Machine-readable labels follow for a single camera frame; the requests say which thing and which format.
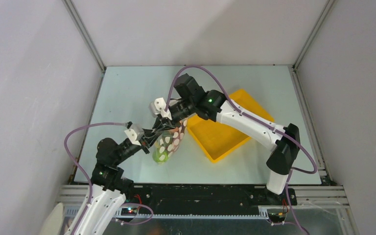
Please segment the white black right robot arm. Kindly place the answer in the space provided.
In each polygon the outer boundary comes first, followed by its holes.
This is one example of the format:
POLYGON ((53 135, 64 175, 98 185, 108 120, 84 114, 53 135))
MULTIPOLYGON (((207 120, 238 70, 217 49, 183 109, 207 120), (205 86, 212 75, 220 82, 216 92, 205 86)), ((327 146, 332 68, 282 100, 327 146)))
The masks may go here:
POLYGON ((285 198, 286 182, 300 150, 299 128, 292 123, 282 126, 270 122, 249 112, 220 91, 205 91, 188 74, 177 77, 174 88, 180 99, 173 105, 162 97, 155 99, 149 105, 152 115, 173 129, 179 121, 197 114, 204 120, 232 127, 262 144, 271 151, 266 162, 270 174, 265 198, 272 205, 279 204, 285 198))

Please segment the clear zip top bag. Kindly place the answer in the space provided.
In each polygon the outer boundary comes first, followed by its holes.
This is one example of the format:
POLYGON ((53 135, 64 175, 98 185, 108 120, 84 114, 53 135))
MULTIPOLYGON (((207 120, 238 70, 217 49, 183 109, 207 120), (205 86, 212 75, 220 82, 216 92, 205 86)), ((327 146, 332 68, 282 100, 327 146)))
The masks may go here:
POLYGON ((171 154, 170 157, 178 150, 179 145, 184 138, 186 128, 187 128, 188 120, 184 119, 180 121, 180 126, 182 128, 179 136, 177 138, 173 138, 170 130, 164 131, 162 135, 155 141, 154 143, 154 150, 159 147, 165 147, 171 154))

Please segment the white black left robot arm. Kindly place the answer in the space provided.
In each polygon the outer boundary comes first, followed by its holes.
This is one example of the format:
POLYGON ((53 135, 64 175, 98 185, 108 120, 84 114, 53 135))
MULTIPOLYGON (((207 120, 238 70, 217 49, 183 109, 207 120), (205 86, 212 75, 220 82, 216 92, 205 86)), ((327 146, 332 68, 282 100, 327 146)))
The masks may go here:
POLYGON ((78 214, 67 230, 68 235, 101 235, 114 219, 121 207, 131 210, 146 208, 150 211, 148 219, 152 219, 153 210, 141 202, 132 203, 135 198, 134 182, 124 178, 124 170, 119 164, 135 155, 140 150, 145 153, 153 142, 162 134, 162 129, 137 129, 136 125, 125 123, 126 139, 117 144, 110 138, 105 138, 97 145, 96 164, 91 175, 79 164, 68 147, 69 138, 76 132, 91 127, 103 126, 104 123, 95 123, 78 127, 70 131, 64 139, 64 148, 88 181, 88 192, 80 206, 78 214))

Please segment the pink orange peach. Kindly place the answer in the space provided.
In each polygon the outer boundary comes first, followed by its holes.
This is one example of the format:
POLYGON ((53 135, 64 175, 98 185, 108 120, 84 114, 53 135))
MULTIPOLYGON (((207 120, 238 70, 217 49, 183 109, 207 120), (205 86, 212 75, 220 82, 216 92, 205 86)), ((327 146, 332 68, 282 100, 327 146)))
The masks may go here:
POLYGON ((170 133, 172 135, 173 138, 177 138, 181 132, 182 128, 181 127, 176 127, 174 129, 171 129, 170 130, 170 133))

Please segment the light green cabbage ball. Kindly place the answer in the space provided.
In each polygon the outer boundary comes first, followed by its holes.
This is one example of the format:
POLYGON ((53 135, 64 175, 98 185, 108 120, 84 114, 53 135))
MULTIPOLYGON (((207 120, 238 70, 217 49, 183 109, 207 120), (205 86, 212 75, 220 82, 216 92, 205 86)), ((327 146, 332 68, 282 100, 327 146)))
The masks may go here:
POLYGON ((152 159, 158 164, 162 164, 168 161, 170 152, 165 147, 156 148, 152 154, 152 159))

